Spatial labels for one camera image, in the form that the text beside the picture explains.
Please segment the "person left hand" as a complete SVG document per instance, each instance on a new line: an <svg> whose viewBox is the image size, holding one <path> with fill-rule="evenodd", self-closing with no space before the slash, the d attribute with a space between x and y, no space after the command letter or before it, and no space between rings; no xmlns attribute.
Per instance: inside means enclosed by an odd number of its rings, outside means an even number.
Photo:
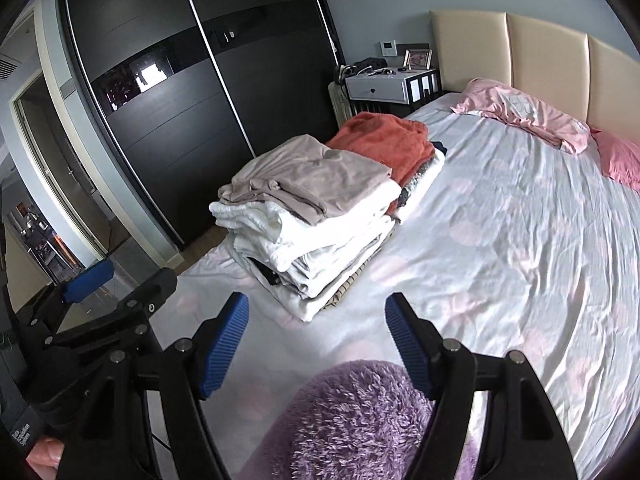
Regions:
<svg viewBox="0 0 640 480"><path fill-rule="evenodd" d="M41 437L28 454L27 463L30 466L57 470L63 452L64 443L62 441L52 437Z"/></svg>

